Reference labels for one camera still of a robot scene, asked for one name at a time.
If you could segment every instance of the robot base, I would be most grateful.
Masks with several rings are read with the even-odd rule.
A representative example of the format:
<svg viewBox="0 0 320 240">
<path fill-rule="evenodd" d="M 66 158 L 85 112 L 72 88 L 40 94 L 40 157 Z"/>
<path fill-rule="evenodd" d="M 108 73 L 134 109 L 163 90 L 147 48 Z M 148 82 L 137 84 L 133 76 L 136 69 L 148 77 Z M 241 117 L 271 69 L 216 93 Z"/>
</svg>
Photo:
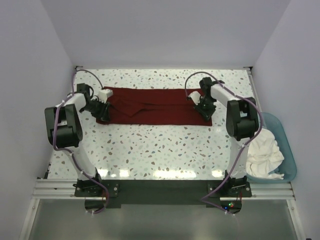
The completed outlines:
<svg viewBox="0 0 320 240">
<path fill-rule="evenodd" d="M 121 208 L 122 204 L 138 205 L 204 205 L 201 198 L 218 186 L 222 180 L 102 180 L 100 183 L 109 191 L 109 204 L 107 208 Z M 209 198 L 209 201 L 234 212 L 229 206 L 232 203 L 234 209 L 239 211 L 241 205 L 236 198 L 239 194 L 242 197 L 251 197 L 250 184 L 236 187 L 230 191 L 219 190 Z M 100 191 L 87 191 L 77 187 L 75 197 L 101 197 Z M 229 197 L 233 200 L 221 201 L 220 198 Z M 103 206 L 101 200 L 85 200 L 85 208 L 97 209 Z"/>
</svg>

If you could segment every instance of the black mounting plate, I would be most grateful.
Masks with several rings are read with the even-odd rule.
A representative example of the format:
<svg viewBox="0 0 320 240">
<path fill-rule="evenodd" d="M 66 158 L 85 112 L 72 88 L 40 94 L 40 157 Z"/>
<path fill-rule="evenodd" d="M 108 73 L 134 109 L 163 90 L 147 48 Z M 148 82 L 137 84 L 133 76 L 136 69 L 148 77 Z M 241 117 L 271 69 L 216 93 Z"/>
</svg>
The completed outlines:
<svg viewBox="0 0 320 240">
<path fill-rule="evenodd" d="M 201 198 L 211 192 L 222 180 L 102 180 L 109 191 L 108 208 L 121 208 L 122 204 L 137 205 L 205 205 Z M 242 197 L 251 197 L 250 184 L 242 189 Z M 75 190 L 75 197 L 101 197 Z M 220 197 L 237 197 L 215 194 L 209 201 L 221 206 Z"/>
<path fill-rule="evenodd" d="M 208 183 L 208 191 L 212 192 L 214 189 L 216 189 L 219 186 L 220 183 L 218 182 L 209 182 Z M 251 192 L 251 187 L 250 183 L 247 181 L 245 183 L 244 187 L 234 187 L 230 188 L 227 191 L 219 190 L 217 193 L 214 193 L 211 197 L 212 198 L 236 198 L 240 195 L 243 198 L 251 198 L 252 197 L 252 192 Z"/>
</svg>

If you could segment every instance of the folded towel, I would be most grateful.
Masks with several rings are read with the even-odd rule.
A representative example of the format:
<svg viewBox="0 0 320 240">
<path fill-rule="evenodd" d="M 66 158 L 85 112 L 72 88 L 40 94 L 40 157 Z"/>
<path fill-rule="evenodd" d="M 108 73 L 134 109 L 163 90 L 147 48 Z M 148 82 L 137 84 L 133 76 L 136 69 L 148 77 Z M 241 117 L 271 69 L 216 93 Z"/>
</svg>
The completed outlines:
<svg viewBox="0 0 320 240">
<path fill-rule="evenodd" d="M 131 89 L 106 87 L 113 91 L 110 102 L 110 121 L 100 124 L 200 125 L 205 121 L 188 101 L 184 89 Z"/>
<path fill-rule="evenodd" d="M 283 179 L 284 174 L 271 173 L 284 160 L 273 133 L 265 128 L 250 143 L 246 172 L 256 178 Z"/>
</svg>

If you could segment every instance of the laundry basket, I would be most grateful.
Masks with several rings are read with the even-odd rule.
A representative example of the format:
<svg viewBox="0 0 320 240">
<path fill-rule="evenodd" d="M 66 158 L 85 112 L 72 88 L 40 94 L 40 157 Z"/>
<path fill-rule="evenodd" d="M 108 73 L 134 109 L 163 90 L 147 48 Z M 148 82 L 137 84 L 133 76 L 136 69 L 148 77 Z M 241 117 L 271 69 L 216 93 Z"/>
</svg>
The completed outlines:
<svg viewBox="0 0 320 240">
<path fill-rule="evenodd" d="M 283 179 L 263 179 L 247 174 L 247 178 L 254 182 L 263 184 L 288 183 L 295 178 L 297 174 L 297 166 L 294 156 L 291 152 L 285 130 L 279 119 L 272 114 L 263 112 L 262 117 L 264 122 L 263 127 L 273 133 L 279 149 L 284 156 L 284 160 L 282 161 L 281 165 L 275 170 L 275 173 L 284 174 L 284 177 Z"/>
</svg>

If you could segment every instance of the glass panel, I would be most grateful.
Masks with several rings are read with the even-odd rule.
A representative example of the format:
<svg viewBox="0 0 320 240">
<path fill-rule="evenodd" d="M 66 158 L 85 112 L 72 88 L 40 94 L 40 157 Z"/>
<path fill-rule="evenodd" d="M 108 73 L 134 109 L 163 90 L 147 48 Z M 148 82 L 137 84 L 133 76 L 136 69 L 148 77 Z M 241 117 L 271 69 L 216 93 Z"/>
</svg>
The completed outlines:
<svg viewBox="0 0 320 240">
<path fill-rule="evenodd" d="M 83 200 L 42 200 L 30 239 L 297 239 L 285 200 L 244 200 L 236 218 L 238 224 L 235 217 L 201 205 L 123 205 L 92 217 Z"/>
</svg>

